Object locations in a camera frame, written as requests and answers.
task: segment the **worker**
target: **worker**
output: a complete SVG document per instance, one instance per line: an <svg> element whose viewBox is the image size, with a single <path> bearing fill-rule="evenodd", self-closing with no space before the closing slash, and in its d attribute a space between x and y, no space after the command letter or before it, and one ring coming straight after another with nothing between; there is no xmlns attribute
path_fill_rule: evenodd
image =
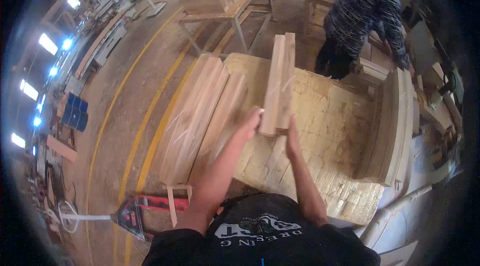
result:
<svg viewBox="0 0 480 266"><path fill-rule="evenodd" d="M385 50L400 69L413 67L405 49L400 19L400 0L337 0L325 17L326 41L318 53L315 73L342 79L350 72L365 38L379 33Z"/></svg>
<svg viewBox="0 0 480 266"><path fill-rule="evenodd" d="M325 203L301 153L295 117L290 119L285 150L298 203L273 193L224 201L261 112L258 107L249 112L193 186L190 204L174 229L154 236L143 265L380 264L378 254L365 247L351 229L328 224ZM219 206L223 211L217 215Z"/></svg>

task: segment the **metal frame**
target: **metal frame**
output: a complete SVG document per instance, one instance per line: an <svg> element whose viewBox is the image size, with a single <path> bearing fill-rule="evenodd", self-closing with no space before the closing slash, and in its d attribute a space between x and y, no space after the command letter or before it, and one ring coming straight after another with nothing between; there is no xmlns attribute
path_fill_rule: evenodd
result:
<svg viewBox="0 0 480 266"><path fill-rule="evenodd" d="M241 24L238 20L239 20L239 17L243 14L243 12L249 6L261 6L261 7L267 8L266 10L253 10L253 11L251 11L251 12L257 12L257 13L267 13L267 17L265 18L265 20L261 24L260 29L258 30L257 34L255 35L250 47L247 47L247 44L245 42L245 38L243 36L243 32L241 30L242 29ZM215 19L215 18L213 18L211 20L204 20L204 21L213 21L213 22L231 21L232 28L235 30L235 35L237 36L237 38L239 38L240 43L242 45L242 50L241 50L242 53L250 55L253 52L253 50L255 49L255 47L258 45L258 42L260 41L261 36L264 33L265 29L267 29L268 23L271 20L275 21L274 11L275 10L274 10L274 5L273 5L273 0L268 0L267 4L250 4L250 2L249 2L249 4L247 4L243 9L240 9L232 19L231 18L230 19ZM187 27L185 26L185 23L186 22L182 22L180 20L180 22L179 22L180 27L183 30L183 32L187 35L188 40L190 41L192 46L195 48L198 55L201 55L203 53L210 53L210 52L206 51L206 46L203 47L203 48L200 48L200 46L198 46L197 42L195 41L195 38L193 37L193 35L188 31ZM221 29L219 29L219 28L217 28L217 30L215 30L215 32L210 37L210 39L211 38L216 38L220 34ZM227 54L220 54L220 56L221 57L226 57L228 55Z"/></svg>

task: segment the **concrete floor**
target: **concrete floor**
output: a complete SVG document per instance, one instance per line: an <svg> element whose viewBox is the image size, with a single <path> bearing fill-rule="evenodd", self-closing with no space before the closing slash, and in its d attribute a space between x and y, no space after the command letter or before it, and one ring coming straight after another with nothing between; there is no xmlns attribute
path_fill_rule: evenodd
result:
<svg viewBox="0 0 480 266"><path fill-rule="evenodd" d="M124 192L126 196L135 194L147 152L160 120L186 71L195 61L196 52L193 48L188 48L189 42L177 23L183 13L174 15L180 8L178 0L163 1L167 2L167 6L157 17L146 19L147 10L139 20L127 23L127 35L113 50L105 66L89 78L81 94L81 97L89 103L88 125L83 133L75 132L78 160L75 163L63 164L67 188L65 196L68 201L77 204L79 213L88 212L94 215L116 211L129 154L137 145L138 148L131 160L131 170L126 176ZM313 70L316 53L323 41L321 32L314 32L319 38L304 38L300 34L303 25L303 0L274 0L274 3L277 22L270 23L253 55L270 59L274 35L294 32L297 33L296 66ZM147 4L141 2L137 5L137 11L142 11L145 7ZM243 23L247 42L252 41L261 22L260 17L250 17ZM202 28L201 24L189 26L192 32ZM201 46L214 29L215 25L204 28L197 39ZM234 37L224 52L229 53L240 48L238 45L239 42ZM168 79L165 89L155 103L155 96L173 66L178 68ZM114 98L116 101L109 110ZM149 107L153 108L153 112L147 119L138 143L134 143ZM98 139L105 118L101 138ZM155 175L158 167L151 166L142 193L162 192ZM244 191L242 188L236 187L240 193ZM378 252L390 250L397 245L403 245L405 239L412 238L404 232L410 231L410 227L415 227L415 217L422 212L423 204L420 201L415 204L415 209L411 211L416 212L405 211L406 219L410 220L405 220L406 225L401 221L392 224L395 229L384 233L375 250ZM87 236L86 224L81 223L77 232L69 235L70 240L67 244L75 263L112 265L115 262L118 264L128 262L140 265L148 252L149 244L132 238L131 246L126 246L127 233L119 229L115 234L114 227L108 221L90 222Z"/></svg>

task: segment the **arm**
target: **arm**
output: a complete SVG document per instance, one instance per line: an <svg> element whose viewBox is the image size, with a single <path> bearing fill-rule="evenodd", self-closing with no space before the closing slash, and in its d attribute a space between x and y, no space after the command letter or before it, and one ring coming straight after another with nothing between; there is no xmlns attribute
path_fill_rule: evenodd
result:
<svg viewBox="0 0 480 266"><path fill-rule="evenodd" d="M295 187L297 188L297 200L300 209L309 221L315 226L320 227L328 224L327 209L320 193L313 182L312 176L308 170L305 160L300 150L300 139L295 123L295 116L290 119L288 128L288 137L286 139L286 154L292 163L293 177Z"/></svg>
<svg viewBox="0 0 480 266"><path fill-rule="evenodd" d="M210 220L225 199L245 143L255 135L262 111L255 107L249 112L245 122L233 133L212 167L207 169L195 186L190 204L185 213L179 217L175 229L191 228L205 234Z"/></svg>
<svg viewBox="0 0 480 266"><path fill-rule="evenodd" d="M380 20L393 58L401 69L410 69L410 59L405 49L400 20L400 0L378 0Z"/></svg>

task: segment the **pallet jack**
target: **pallet jack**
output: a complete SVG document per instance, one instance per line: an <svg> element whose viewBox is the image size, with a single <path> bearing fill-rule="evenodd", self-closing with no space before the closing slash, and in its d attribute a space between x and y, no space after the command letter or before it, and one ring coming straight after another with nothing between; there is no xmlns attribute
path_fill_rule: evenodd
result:
<svg viewBox="0 0 480 266"><path fill-rule="evenodd" d="M58 203L60 222L69 233L74 233L81 220L112 220L118 226L126 229L138 239L152 242L156 233L145 230L143 227L142 210L157 210L170 213L168 198L137 195L127 199L115 213L111 215L78 215L76 209L67 201ZM173 200L175 211L183 213L188 207L187 199L175 198Z"/></svg>

